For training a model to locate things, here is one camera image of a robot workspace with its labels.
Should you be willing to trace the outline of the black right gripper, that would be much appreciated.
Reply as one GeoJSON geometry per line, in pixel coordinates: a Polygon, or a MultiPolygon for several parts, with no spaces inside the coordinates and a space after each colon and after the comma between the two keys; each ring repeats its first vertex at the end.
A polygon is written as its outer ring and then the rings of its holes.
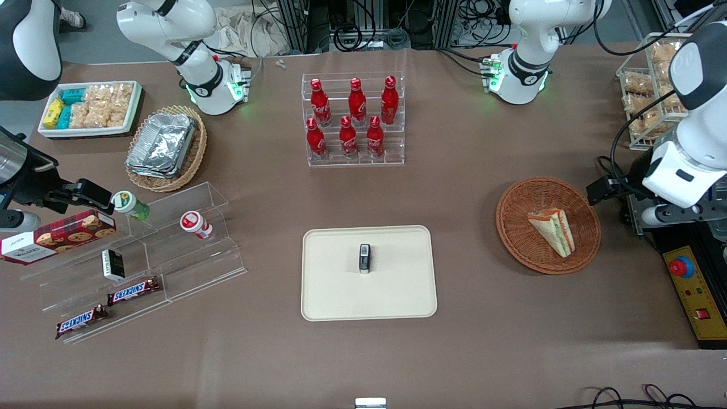
{"type": "Polygon", "coordinates": [[[106,215],[114,213],[114,193],[81,178],[67,189],[58,161],[25,143],[25,135],[2,128],[2,209],[12,201],[23,206],[60,208],[85,206],[106,215]]]}

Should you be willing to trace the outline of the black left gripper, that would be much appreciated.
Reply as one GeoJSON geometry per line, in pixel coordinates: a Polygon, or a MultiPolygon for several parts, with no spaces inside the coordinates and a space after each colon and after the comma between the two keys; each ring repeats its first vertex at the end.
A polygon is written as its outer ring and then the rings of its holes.
{"type": "Polygon", "coordinates": [[[647,171],[651,166],[651,153],[642,153],[631,164],[625,175],[626,183],[616,177],[602,176],[586,187],[587,200],[590,206],[595,206],[610,198],[622,198],[630,195],[636,199],[656,199],[657,195],[643,185],[647,171]]]}

